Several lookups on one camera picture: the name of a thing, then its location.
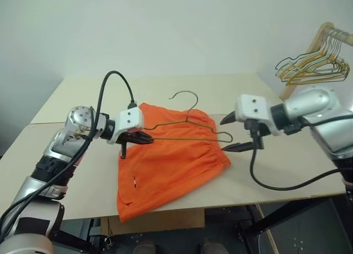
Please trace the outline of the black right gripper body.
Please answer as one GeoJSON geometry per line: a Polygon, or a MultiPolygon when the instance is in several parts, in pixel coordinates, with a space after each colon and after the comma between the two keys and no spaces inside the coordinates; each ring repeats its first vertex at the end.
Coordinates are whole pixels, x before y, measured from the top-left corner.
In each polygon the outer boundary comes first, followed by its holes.
{"type": "Polygon", "coordinates": [[[264,149],[263,137],[271,135],[268,127],[257,120],[246,120],[244,128],[249,131],[252,139],[247,143],[247,150],[264,149]]]}

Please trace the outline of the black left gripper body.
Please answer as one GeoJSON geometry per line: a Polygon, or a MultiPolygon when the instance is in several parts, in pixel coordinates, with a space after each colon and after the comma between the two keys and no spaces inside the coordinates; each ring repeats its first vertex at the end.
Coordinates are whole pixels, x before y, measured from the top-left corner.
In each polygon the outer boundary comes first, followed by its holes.
{"type": "Polygon", "coordinates": [[[134,133],[124,132],[118,136],[117,144],[121,145],[120,158],[125,159],[127,154],[127,143],[132,143],[135,137],[134,133]]]}

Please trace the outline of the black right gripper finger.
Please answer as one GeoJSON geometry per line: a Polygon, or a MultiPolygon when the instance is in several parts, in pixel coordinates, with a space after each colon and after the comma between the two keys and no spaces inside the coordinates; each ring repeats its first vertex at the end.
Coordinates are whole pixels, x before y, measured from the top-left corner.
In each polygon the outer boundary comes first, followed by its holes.
{"type": "Polygon", "coordinates": [[[246,152],[253,150],[253,142],[234,143],[222,148],[224,152],[246,152]]]}
{"type": "Polygon", "coordinates": [[[221,125],[226,125],[226,124],[229,124],[229,123],[233,123],[235,122],[237,119],[236,119],[236,114],[235,114],[235,111],[232,111],[230,112],[229,114],[227,114],[221,121],[220,121],[220,124],[221,125]]]}

